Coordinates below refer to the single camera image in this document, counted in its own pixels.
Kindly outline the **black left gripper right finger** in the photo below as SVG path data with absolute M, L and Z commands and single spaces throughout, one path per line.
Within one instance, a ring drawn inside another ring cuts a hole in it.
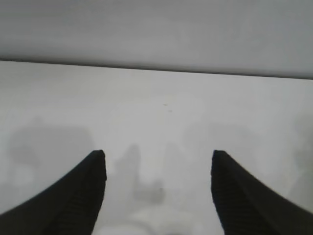
M 246 171 L 225 151 L 215 150 L 211 193 L 226 235 L 311 235 L 313 215 Z

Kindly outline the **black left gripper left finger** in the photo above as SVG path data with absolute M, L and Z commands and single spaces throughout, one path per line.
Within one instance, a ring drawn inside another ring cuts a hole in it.
M 0 216 L 2 235 L 90 235 L 105 194 L 105 153 L 94 150 L 51 186 Z

